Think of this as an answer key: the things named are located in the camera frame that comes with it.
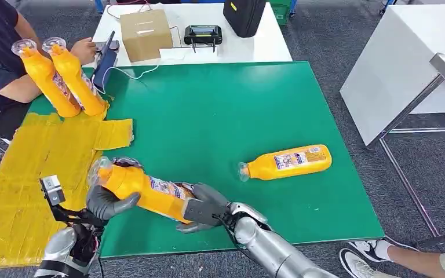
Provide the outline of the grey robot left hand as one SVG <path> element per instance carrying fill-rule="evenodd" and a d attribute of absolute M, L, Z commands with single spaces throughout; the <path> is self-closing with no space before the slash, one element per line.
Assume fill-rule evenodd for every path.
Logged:
<path fill-rule="evenodd" d="M 138 192 L 133 192 L 125 199 L 120 199 L 104 188 L 99 182 L 97 172 L 100 166 L 104 166 L 105 163 L 109 166 L 136 167 L 138 169 L 143 167 L 138 160 L 125 156 L 113 158 L 112 161 L 103 156 L 93 162 L 87 176 L 89 191 L 86 197 L 86 207 L 95 217 L 108 221 L 128 209 L 136 207 L 141 195 Z"/>

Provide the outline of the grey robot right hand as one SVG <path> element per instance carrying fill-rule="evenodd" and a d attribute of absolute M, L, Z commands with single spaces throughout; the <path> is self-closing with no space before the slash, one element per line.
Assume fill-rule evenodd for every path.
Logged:
<path fill-rule="evenodd" d="M 177 182 L 192 193 L 193 197 L 187 197 L 181 209 L 181 215 L 188 224 L 178 224 L 176 230 L 189 234 L 208 230 L 222 225 L 221 220 L 229 201 L 219 191 L 203 183 L 189 184 Z"/>

